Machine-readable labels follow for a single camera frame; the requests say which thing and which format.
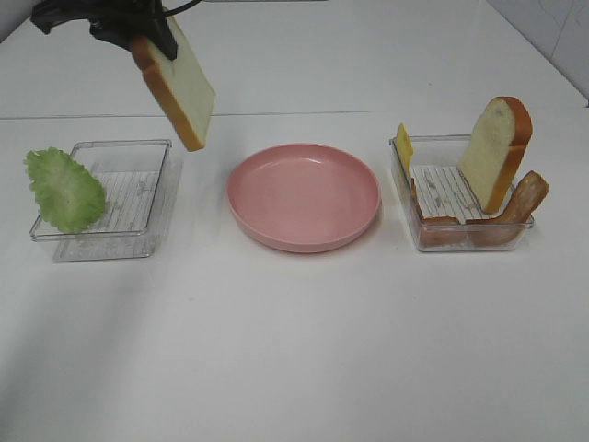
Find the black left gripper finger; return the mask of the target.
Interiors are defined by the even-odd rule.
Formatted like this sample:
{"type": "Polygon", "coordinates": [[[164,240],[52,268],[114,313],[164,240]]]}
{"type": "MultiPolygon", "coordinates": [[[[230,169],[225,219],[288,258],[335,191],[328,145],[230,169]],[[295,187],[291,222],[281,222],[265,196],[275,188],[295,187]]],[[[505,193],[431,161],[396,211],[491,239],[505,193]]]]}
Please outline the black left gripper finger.
{"type": "Polygon", "coordinates": [[[147,37],[170,61],[177,58],[178,44],[165,17],[148,21],[147,37]]]}

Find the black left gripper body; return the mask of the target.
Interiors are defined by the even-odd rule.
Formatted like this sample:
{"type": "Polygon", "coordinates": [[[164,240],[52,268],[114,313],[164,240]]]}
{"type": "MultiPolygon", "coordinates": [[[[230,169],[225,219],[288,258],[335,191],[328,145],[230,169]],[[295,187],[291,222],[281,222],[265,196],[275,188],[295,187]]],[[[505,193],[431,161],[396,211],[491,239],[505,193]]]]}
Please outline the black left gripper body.
{"type": "Polygon", "coordinates": [[[48,35],[66,22],[87,20],[95,39],[129,50],[133,38],[156,37],[154,6],[154,1],[41,1],[30,21],[48,35]]]}

